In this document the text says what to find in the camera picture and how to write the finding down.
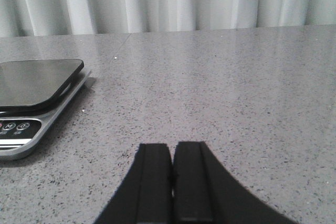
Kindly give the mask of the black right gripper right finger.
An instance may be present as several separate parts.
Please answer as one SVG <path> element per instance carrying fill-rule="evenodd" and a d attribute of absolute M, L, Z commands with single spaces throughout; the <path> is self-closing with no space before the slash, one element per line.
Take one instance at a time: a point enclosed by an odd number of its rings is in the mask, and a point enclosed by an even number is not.
<path fill-rule="evenodd" d="M 174 155 L 175 223 L 292 223 L 245 189 L 204 142 L 179 142 Z"/>

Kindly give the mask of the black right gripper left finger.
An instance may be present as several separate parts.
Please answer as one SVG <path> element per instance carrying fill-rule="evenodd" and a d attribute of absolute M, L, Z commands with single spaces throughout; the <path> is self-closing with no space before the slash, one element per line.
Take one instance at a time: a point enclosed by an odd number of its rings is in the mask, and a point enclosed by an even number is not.
<path fill-rule="evenodd" d="M 172 162 L 166 144 L 140 144 L 95 223 L 172 223 Z"/>

